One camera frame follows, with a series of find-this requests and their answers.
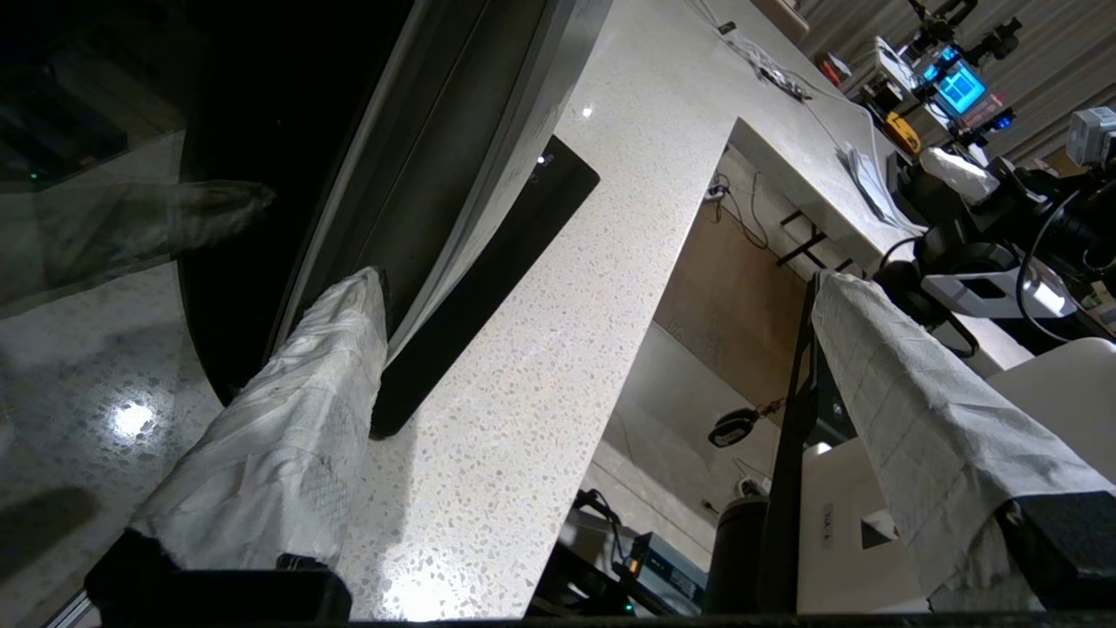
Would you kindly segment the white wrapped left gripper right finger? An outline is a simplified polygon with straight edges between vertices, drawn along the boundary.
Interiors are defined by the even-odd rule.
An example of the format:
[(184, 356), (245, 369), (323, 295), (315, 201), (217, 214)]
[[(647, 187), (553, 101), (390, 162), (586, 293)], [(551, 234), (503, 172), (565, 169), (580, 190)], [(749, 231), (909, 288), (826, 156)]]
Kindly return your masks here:
[(1112, 481), (902, 313), (822, 271), (812, 329), (933, 611), (1036, 611), (994, 512)]

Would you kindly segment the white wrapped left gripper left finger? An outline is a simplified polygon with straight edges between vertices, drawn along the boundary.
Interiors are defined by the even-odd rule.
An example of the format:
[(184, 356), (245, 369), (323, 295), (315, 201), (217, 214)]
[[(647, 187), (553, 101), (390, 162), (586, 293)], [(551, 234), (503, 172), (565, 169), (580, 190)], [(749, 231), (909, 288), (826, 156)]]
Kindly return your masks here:
[(87, 574), (104, 624), (343, 624), (335, 572), (387, 361), (363, 268), (304, 312)]

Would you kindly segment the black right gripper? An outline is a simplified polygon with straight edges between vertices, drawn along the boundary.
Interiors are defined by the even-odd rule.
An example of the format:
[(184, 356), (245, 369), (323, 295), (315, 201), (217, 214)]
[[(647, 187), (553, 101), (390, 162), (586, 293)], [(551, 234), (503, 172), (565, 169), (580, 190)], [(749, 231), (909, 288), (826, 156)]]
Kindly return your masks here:
[(906, 218), (929, 228), (929, 242), (945, 249), (974, 242), (1022, 248), (1049, 204), (1008, 160), (983, 168), (939, 147), (921, 151), (920, 164), (893, 164), (889, 194)]

